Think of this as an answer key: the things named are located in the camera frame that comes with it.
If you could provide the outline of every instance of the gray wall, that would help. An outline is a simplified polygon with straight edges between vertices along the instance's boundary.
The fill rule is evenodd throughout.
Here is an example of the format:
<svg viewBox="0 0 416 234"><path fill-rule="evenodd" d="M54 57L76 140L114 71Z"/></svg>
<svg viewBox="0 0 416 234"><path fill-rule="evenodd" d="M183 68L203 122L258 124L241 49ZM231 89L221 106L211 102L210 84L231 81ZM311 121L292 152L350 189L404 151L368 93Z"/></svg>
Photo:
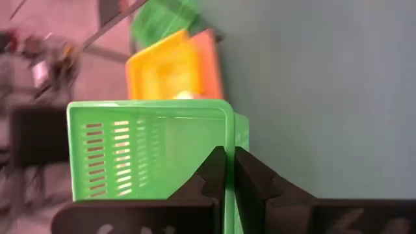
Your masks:
<svg viewBox="0 0 416 234"><path fill-rule="evenodd" d="M416 1L210 0L250 149L319 197L415 198Z"/></svg>

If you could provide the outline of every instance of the floor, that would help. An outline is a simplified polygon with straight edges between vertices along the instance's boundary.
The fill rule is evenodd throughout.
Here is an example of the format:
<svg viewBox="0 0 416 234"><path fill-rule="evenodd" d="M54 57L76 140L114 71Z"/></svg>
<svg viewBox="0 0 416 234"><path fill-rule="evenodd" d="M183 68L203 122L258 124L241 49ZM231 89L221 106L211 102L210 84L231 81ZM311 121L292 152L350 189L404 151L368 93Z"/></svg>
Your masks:
<svg viewBox="0 0 416 234"><path fill-rule="evenodd" d="M82 43L98 28L97 3L95 0L27 0L26 4L10 21L10 15L21 0L0 1L0 30L10 26L23 28L25 32L36 34L54 33ZM96 44L128 54L129 29L127 20L120 22ZM31 73L27 64L14 60L15 82L32 85ZM75 84L76 100L113 100L127 97L124 64L113 62L94 55L82 54L81 73ZM7 122L0 122L0 144L7 144ZM70 195L69 166L54 165L47 169L46 186L48 194ZM31 189L28 188L28 199ZM8 184L0 176L0 208L7 203ZM23 216L14 222L6 234L30 233L48 234L49 223L60 206ZM0 233L5 233L7 216L0 213Z"/></svg>

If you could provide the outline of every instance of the green plastic bin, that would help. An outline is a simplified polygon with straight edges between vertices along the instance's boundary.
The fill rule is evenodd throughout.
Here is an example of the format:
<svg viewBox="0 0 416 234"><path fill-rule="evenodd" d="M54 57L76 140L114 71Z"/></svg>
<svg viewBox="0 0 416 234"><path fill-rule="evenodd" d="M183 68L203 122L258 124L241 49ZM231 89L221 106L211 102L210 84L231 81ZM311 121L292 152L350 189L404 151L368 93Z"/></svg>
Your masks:
<svg viewBox="0 0 416 234"><path fill-rule="evenodd" d="M228 156L224 233L235 211L235 146L248 120L219 99L80 101L67 110L73 199L167 199L215 146Z"/></svg>
<svg viewBox="0 0 416 234"><path fill-rule="evenodd" d="M198 19L196 0L148 0L131 24L131 34L140 46L148 47L181 29L188 30Z"/></svg>

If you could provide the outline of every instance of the yellow plastic basket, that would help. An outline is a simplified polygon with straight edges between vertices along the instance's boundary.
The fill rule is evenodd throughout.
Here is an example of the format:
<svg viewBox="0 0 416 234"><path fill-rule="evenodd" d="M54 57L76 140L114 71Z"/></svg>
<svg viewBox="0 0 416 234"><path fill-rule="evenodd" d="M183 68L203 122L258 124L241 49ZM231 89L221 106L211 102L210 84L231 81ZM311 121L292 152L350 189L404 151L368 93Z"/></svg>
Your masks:
<svg viewBox="0 0 416 234"><path fill-rule="evenodd" d="M173 99L202 92L198 50L186 31L145 48L126 64L130 99Z"/></svg>

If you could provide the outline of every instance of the black plastic holder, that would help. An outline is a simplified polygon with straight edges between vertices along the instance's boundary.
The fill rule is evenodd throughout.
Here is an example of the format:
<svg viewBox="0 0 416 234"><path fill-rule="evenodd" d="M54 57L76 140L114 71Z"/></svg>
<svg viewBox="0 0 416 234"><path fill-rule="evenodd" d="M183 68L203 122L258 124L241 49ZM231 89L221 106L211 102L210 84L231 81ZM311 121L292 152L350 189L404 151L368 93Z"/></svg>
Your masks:
<svg viewBox="0 0 416 234"><path fill-rule="evenodd" d="M220 234L226 192L224 148L216 147L167 200L90 200L53 218L52 234Z"/></svg>
<svg viewBox="0 0 416 234"><path fill-rule="evenodd" d="M244 234L416 233L416 200L316 198L242 148L235 192Z"/></svg>

